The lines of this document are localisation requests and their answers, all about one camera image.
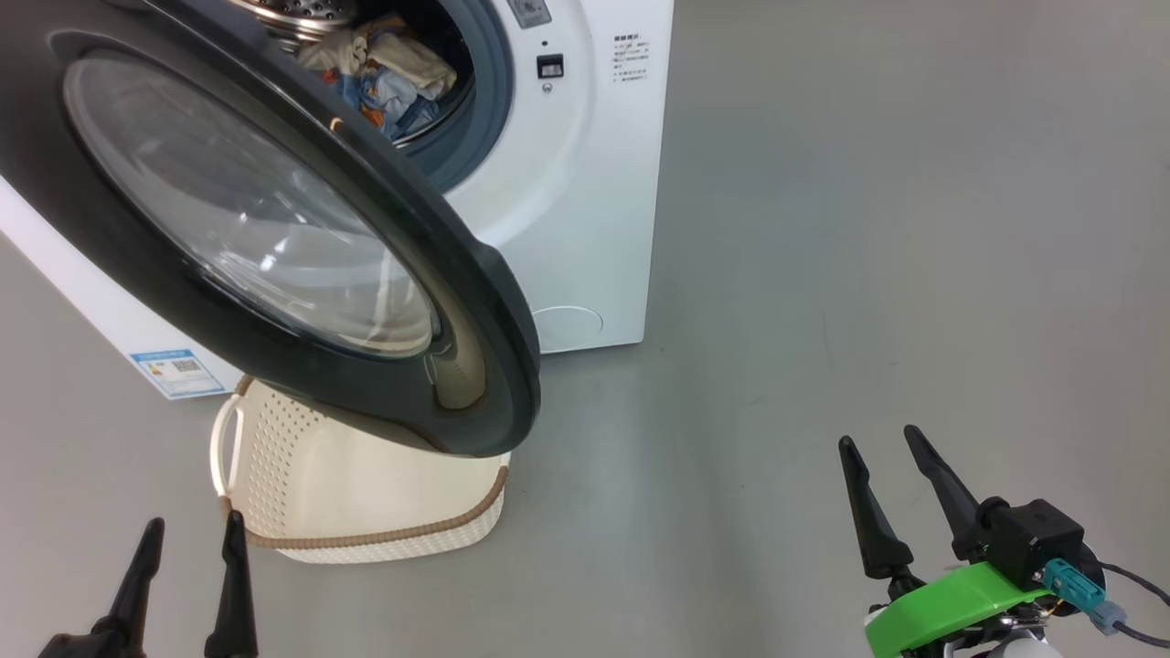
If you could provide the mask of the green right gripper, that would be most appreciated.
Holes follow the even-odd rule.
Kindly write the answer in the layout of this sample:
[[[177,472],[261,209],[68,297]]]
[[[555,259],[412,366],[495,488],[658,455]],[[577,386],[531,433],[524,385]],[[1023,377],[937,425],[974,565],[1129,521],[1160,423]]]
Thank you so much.
[[[918,472],[931,484],[952,533],[954,556],[984,558],[976,529],[978,501],[952,467],[932,447],[922,430],[906,425],[904,439]],[[837,443],[856,532],[856,543],[867,578],[900,580],[910,575],[911,550],[899,540],[870,487],[870,471],[849,436]],[[869,621],[865,636],[873,658],[902,658],[931,646],[955,632],[991,621],[1024,603],[1053,596],[1083,612],[1094,612],[1107,594],[1065,558],[1052,558],[1042,574],[1042,587],[1021,591],[989,563],[965,566],[944,578],[893,599]]]

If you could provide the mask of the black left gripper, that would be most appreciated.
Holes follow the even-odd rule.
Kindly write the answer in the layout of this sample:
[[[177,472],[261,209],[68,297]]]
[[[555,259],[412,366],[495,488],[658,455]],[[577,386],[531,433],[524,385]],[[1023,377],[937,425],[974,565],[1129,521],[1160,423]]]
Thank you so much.
[[[150,588],[161,566],[164,540],[164,519],[151,519],[122,575],[109,614],[92,625],[92,635],[101,638],[99,650],[96,636],[58,633],[46,642],[37,658],[145,658],[143,644]],[[204,658],[259,658],[247,528],[238,510],[230,510],[227,516],[221,556],[225,575],[216,625],[205,642]]]

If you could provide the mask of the dark round glass washer door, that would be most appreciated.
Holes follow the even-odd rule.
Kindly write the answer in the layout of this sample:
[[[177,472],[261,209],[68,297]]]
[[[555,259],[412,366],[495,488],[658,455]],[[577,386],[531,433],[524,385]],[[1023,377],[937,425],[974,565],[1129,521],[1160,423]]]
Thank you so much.
[[[0,176],[314,411],[463,457],[532,429],[539,342],[505,258],[230,0],[0,0]]]

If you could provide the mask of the blue and cream clothes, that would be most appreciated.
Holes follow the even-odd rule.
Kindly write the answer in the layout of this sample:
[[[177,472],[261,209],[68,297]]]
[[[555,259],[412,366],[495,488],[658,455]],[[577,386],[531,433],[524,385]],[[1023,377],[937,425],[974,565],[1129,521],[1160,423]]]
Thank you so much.
[[[305,69],[332,70],[351,78],[363,71],[388,69],[427,100],[439,100],[457,82],[457,74],[446,59],[410,35],[410,26],[397,14],[333,32],[301,48],[296,59]]]

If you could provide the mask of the white front-load washing machine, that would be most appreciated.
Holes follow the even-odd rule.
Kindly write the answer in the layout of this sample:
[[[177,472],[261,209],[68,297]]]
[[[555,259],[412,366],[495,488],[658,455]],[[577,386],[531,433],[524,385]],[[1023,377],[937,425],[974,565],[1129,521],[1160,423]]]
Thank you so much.
[[[448,193],[475,237],[502,251],[531,311],[603,317],[593,348],[644,340],[675,0],[548,0],[521,29],[495,0],[516,87],[493,153]],[[536,59],[565,56],[564,78]]]

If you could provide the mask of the grey rubber door gasket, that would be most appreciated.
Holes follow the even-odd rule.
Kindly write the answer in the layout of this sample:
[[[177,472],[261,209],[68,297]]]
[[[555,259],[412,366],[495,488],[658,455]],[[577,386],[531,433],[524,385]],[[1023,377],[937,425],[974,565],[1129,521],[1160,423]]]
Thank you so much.
[[[439,101],[436,121],[399,146],[440,192],[448,193],[497,145],[512,109],[515,62],[495,0],[424,1],[446,14],[443,27],[424,29],[424,41],[455,67],[457,83]]]

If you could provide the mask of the cream perforated laundry basket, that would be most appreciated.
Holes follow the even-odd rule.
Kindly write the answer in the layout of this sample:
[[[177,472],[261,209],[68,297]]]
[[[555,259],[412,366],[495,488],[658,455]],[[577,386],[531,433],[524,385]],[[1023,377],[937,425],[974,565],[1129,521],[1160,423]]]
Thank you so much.
[[[209,431],[218,507],[248,544],[311,566],[431,557],[497,525],[509,454],[464,459],[350,429],[245,377]]]

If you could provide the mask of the blue energy label sticker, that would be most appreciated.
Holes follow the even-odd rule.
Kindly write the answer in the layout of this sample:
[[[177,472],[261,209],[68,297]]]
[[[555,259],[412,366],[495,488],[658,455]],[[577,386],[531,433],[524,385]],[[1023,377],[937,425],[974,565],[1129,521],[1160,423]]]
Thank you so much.
[[[188,349],[133,352],[129,358],[170,400],[226,393],[227,390]]]

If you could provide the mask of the round white filter cover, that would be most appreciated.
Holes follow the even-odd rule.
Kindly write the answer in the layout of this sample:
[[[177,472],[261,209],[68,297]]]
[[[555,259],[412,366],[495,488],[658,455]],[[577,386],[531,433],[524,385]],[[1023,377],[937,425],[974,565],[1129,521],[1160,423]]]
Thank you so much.
[[[532,318],[542,355],[590,349],[603,333],[603,317],[580,306],[543,308]]]

